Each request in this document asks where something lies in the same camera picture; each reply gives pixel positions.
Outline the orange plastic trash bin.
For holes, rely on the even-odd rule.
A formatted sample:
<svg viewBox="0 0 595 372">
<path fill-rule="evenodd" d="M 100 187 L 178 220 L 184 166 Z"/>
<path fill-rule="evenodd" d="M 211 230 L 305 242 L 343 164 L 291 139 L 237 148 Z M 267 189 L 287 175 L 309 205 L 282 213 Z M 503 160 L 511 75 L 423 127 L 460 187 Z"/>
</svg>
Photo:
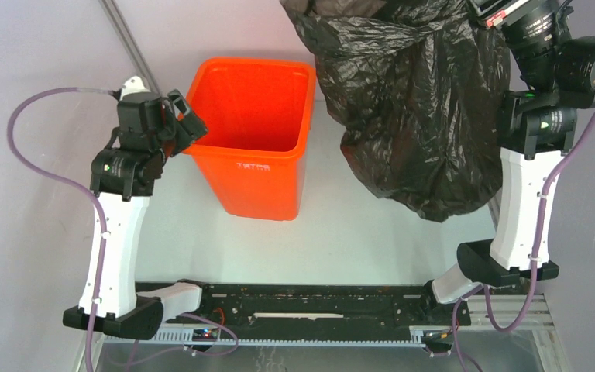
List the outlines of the orange plastic trash bin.
<svg viewBox="0 0 595 372">
<path fill-rule="evenodd" d="M 315 83 L 303 62 L 214 57 L 198 68 L 187 100 L 208 132 L 186 152 L 226 212 L 298 216 Z"/>
</svg>

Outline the black plastic trash bag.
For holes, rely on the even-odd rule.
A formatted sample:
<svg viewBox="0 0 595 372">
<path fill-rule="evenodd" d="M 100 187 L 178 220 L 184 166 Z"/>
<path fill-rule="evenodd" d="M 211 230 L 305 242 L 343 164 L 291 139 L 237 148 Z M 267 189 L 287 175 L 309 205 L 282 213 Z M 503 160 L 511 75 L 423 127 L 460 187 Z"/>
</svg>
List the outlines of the black plastic trash bag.
<svg viewBox="0 0 595 372">
<path fill-rule="evenodd" d="M 283 1 L 313 55 L 340 150 L 375 197 L 444 222 L 502 185 L 496 117 L 510 53 L 464 1 Z"/>
</svg>

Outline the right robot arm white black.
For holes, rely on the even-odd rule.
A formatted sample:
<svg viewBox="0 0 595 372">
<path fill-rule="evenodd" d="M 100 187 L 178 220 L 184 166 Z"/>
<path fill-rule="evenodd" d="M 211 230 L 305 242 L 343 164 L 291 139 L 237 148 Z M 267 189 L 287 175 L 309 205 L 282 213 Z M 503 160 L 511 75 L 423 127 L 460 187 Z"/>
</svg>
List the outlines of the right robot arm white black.
<svg viewBox="0 0 595 372">
<path fill-rule="evenodd" d="M 507 91 L 496 128 L 503 184 L 493 239 L 459 245 L 456 264 L 424 288 L 419 312 L 439 324 L 450 304 L 485 284 L 559 276 L 547 234 L 555 179 L 580 147 L 580 109 L 595 109 L 595 36 L 575 38 L 568 1 L 470 1 L 473 20 L 499 30 L 517 62 L 524 91 Z"/>
</svg>

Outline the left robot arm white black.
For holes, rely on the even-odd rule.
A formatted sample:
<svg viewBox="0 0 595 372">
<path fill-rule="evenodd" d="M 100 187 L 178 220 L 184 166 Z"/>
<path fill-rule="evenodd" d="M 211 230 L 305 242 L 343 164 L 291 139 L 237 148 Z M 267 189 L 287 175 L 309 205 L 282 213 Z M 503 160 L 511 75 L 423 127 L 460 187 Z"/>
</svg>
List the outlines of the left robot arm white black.
<svg viewBox="0 0 595 372">
<path fill-rule="evenodd" d="M 116 93 L 119 124 L 91 162 L 95 213 L 91 262 L 84 293 L 63 313 L 63 324 L 121 339 L 152 339 L 161 324 L 184 312 L 206 322 L 214 302 L 195 284 L 138 292 L 135 268 L 146 209 L 167 160 L 202 138 L 207 129 L 178 91 Z"/>
</svg>

